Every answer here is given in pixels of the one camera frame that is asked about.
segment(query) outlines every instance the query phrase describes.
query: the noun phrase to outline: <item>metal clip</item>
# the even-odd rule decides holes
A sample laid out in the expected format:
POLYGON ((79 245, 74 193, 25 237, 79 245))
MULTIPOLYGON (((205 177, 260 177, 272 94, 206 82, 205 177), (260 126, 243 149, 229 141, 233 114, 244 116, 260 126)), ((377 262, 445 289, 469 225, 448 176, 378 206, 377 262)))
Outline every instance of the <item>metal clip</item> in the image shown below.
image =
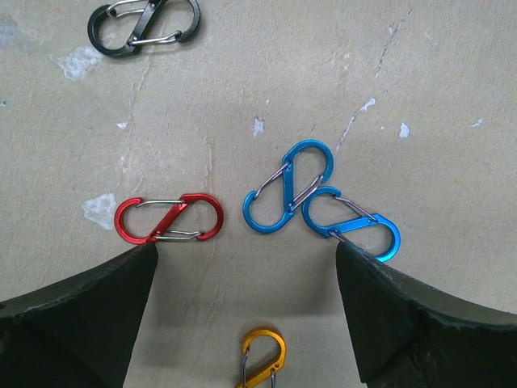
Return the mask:
POLYGON ((343 236, 344 233, 375 225, 382 225, 387 227, 392 237, 391 244, 389 245, 389 248, 386 250, 386 252, 384 252, 382 255, 376 256, 377 260, 381 262, 385 262, 392 259, 401 247, 401 233, 395 224, 393 224, 390 220, 382 217, 380 214, 370 214, 366 210, 362 209, 357 204, 352 202, 351 200, 342 198, 341 192, 337 188, 332 188, 330 186, 322 186, 318 188, 314 192, 314 194, 310 196, 310 198, 308 198, 303 204, 301 208, 301 214, 303 215, 303 218, 307 226, 310 227, 312 230, 319 233, 321 236, 325 238, 335 237, 339 241, 343 242, 347 241, 347 239, 343 236), (357 214, 359 214, 362 217, 328 226, 318 225, 310 217, 309 208, 312 201, 317 196, 323 194, 332 195, 336 200, 343 202, 346 206, 354 210, 357 214))
POLYGON ((115 212, 115 229, 120 235, 122 239, 131 244, 146 244, 146 243, 156 243, 158 241, 185 241, 192 240, 194 238, 204 241, 214 237, 221 227, 223 226, 223 221, 225 219, 225 215, 223 213, 223 209, 221 204, 212 196, 208 194, 183 194, 179 197, 179 200, 147 200, 144 201, 143 198, 131 198, 129 200, 125 200, 120 204, 118 209, 115 212), (188 205, 197 202, 198 200, 203 200, 208 202, 215 210, 217 215, 217 221, 215 226, 209 232, 203 232, 201 230, 193 231, 193 232, 184 232, 181 230, 167 230, 169 226, 174 222, 174 220, 178 217, 178 215, 185 210, 188 205), (140 208, 145 205, 172 205, 169 212, 165 215, 165 217, 158 223, 158 225, 154 228, 154 230, 147 237, 136 237, 130 234, 125 227, 124 224, 124 214, 126 210, 131 207, 140 208), (166 234, 177 234, 176 236, 170 236, 166 234))
POLYGON ((121 58, 137 54, 138 49, 145 44, 169 44, 174 42, 183 43, 192 38, 197 32, 201 22, 200 5, 196 0, 185 0, 191 5, 192 11, 194 13, 191 26, 184 32, 175 31, 168 36, 146 39, 145 34, 151 27, 151 23, 153 22, 154 17, 165 5, 167 0, 149 0, 146 1, 147 4, 143 8, 119 13, 116 11, 117 7, 123 6, 124 4, 143 1, 144 0, 120 0, 115 4, 101 6, 95 10, 94 13, 91 14, 90 20, 88 21, 88 37, 90 38, 91 44, 104 55, 121 58), (141 16, 138 19, 137 25, 133 29, 131 36, 128 38, 128 41, 124 46, 121 48, 111 49, 106 48, 100 43, 99 29, 101 24, 106 19, 117 19, 126 15, 134 14, 141 14, 141 16))
POLYGON ((246 223, 250 226, 251 229, 262 234, 274 233, 277 230, 283 228, 285 224, 287 224, 294 216, 295 210, 316 191, 321 183, 325 183, 330 178, 334 169, 334 157, 332 156, 332 152, 330 152, 329 147, 317 140, 301 141, 300 143, 296 144, 282 160, 283 166, 277 170, 275 174, 273 174, 269 179, 267 179, 266 182, 264 182, 256 192, 250 192, 242 204, 242 214, 244 215, 246 223), (307 188, 305 188, 295 197, 294 158, 296 157, 296 154, 300 153, 306 148, 316 148, 320 150, 325 156, 326 167, 323 174, 318 175, 307 188), (267 185, 269 185, 275 179, 278 179, 280 176, 283 177, 284 181, 284 215, 274 225, 262 226, 258 224, 251 216, 251 204, 254 200, 259 198, 260 193, 267 185))
POLYGON ((271 388, 275 388, 276 385, 276 373, 284 367, 285 363, 285 355, 287 353, 287 348, 285 346, 284 338, 282 335, 275 329, 270 327, 257 327, 252 330, 242 342, 242 358, 241 358, 241 376, 242 380, 239 382, 235 388, 254 388, 261 382, 266 381, 266 379, 271 379, 271 388), (249 377, 247 377, 246 373, 246 362, 248 361, 248 356, 250 355, 250 345, 253 340, 258 337, 267 336, 273 338, 277 344, 279 345, 279 353, 275 359, 267 363, 266 366, 252 373, 249 377))

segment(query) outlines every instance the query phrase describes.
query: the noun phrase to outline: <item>red carabiner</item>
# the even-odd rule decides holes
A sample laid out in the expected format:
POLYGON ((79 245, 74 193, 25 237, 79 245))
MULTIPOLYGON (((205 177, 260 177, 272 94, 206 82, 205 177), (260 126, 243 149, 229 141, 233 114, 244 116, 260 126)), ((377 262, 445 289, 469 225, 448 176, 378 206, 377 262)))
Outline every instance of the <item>red carabiner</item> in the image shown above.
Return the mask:
POLYGON ((120 204, 118 209, 115 212, 115 229, 119 236, 131 244, 141 245, 146 243, 157 243, 158 241, 177 241, 177 240, 190 240, 196 238, 200 241, 208 240, 214 237, 221 227, 223 226, 223 221, 225 220, 225 215, 223 213, 223 209, 221 204, 212 196, 203 193, 196 194, 183 194, 179 197, 178 200, 149 200, 144 201, 143 198, 130 198, 129 200, 125 200, 120 204), (182 231, 168 231, 167 228, 174 222, 176 217, 185 210, 188 205, 197 202, 198 200, 203 200, 208 202, 215 210, 216 210, 216 224, 209 232, 182 232, 182 231), (172 204, 172 208, 170 208, 169 212, 165 215, 165 217, 156 225, 154 230, 147 237, 136 237, 130 234, 124 224, 124 213, 129 208, 136 206, 141 207, 144 205, 151 204, 172 204), (171 237, 166 234, 181 234, 183 236, 188 237, 171 237))

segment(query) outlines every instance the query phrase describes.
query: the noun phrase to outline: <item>concrete floor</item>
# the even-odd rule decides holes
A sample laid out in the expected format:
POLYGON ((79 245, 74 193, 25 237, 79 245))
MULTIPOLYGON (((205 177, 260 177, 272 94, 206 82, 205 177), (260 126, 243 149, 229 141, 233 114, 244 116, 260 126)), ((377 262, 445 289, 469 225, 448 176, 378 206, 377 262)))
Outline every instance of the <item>concrete floor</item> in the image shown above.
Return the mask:
MULTIPOLYGON (((208 192, 225 207, 224 229, 159 245, 125 386, 231 386, 242 335, 260 323, 288 346, 278 386, 362 386, 336 241, 301 215, 268 236, 242 218, 245 195, 316 138, 334 152, 329 183, 398 225, 390 265, 517 313, 516 2, 200 0, 190 44, 125 61, 90 46, 86 23, 102 4, 0 5, 0 300, 129 249, 111 221, 121 201, 208 192)), ((162 16, 153 34, 191 17, 177 5, 162 16)), ((123 44, 132 23, 108 25, 105 40, 123 44)), ((317 153, 296 160, 298 190, 322 165, 317 153)), ((163 211, 134 210, 128 223, 144 234, 163 211)), ((273 222, 281 211, 277 182, 254 214, 273 222)), ((323 199, 313 213, 321 223, 350 215, 323 199)), ((177 227, 213 221, 199 205, 177 227)), ((382 230, 350 238, 371 251, 386 243, 382 230)), ((254 345, 251 363, 270 346, 254 345)))

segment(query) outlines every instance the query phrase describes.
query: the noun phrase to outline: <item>yellow carabiner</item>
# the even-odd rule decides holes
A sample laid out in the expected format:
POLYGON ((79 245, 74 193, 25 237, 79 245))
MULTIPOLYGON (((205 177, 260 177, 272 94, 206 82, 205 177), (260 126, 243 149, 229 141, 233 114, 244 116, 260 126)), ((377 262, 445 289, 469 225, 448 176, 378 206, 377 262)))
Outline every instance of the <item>yellow carabiner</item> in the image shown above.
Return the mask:
POLYGON ((275 329, 270 327, 257 327, 250 331, 248 335, 245 337, 242 342, 242 381, 239 382, 235 388, 254 388, 261 382, 264 382, 269 377, 271 378, 271 384, 274 386, 275 383, 275 373, 281 370, 284 367, 285 363, 285 354, 287 352, 287 348, 285 346, 284 338, 282 335, 275 329), (280 347, 280 351, 276 358, 270 361, 266 366, 252 373, 248 378, 246 378, 246 361, 248 359, 248 355, 250 354, 250 345, 253 340, 258 337, 271 337, 274 339, 280 347))

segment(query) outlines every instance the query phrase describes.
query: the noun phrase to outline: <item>blue carabiner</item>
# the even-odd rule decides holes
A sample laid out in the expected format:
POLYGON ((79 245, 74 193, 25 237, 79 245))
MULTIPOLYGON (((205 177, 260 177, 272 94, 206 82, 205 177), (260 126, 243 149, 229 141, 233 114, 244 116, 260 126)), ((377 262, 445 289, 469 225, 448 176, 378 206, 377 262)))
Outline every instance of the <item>blue carabiner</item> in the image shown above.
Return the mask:
POLYGON ((303 140, 296 144, 292 149, 287 152, 282 159, 283 166, 273 174, 266 182, 262 184, 262 186, 257 191, 250 192, 242 204, 242 214, 244 216, 244 220, 250 226, 251 229, 262 233, 269 234, 274 233, 280 230, 285 226, 294 216, 294 212, 298 206, 300 206, 310 195, 310 193, 315 190, 320 183, 325 183, 330 176, 332 175, 332 171, 334 170, 334 157, 332 156, 332 152, 329 147, 318 140, 303 140), (326 167, 323 174, 319 175, 305 190, 301 192, 296 198, 294 196, 294 158, 296 154, 300 153, 302 150, 307 148, 316 148, 320 150, 325 156, 326 167), (253 217, 251 216, 251 204, 254 200, 259 197, 260 192, 272 181, 283 176, 284 181, 284 214, 280 218, 278 222, 276 222, 272 226, 263 226, 258 224, 253 217))
POLYGON ((376 256, 377 260, 380 262, 385 262, 390 259, 392 259, 398 252, 398 250, 401 247, 401 232, 398 230, 397 226, 393 224, 390 220, 382 217, 380 214, 369 214, 364 212, 359 206, 356 204, 353 204, 353 202, 348 201, 350 204, 351 209, 354 209, 357 213, 363 214, 363 217, 358 217, 353 220, 345 221, 336 223, 333 225, 328 226, 320 226, 316 222, 312 220, 309 214, 309 207, 311 202, 316 198, 317 196, 320 196, 322 194, 330 194, 334 198, 340 198, 341 192, 337 188, 332 188, 330 186, 322 186, 318 188, 303 204, 301 208, 301 214, 304 217, 305 223, 307 226, 309 226, 312 230, 319 233, 321 236, 325 238, 332 237, 333 234, 339 235, 344 234, 346 232, 351 232, 353 230, 363 229, 367 228, 369 226, 375 226, 375 225, 382 225, 389 229, 391 232, 391 244, 389 245, 389 248, 381 255, 376 256))

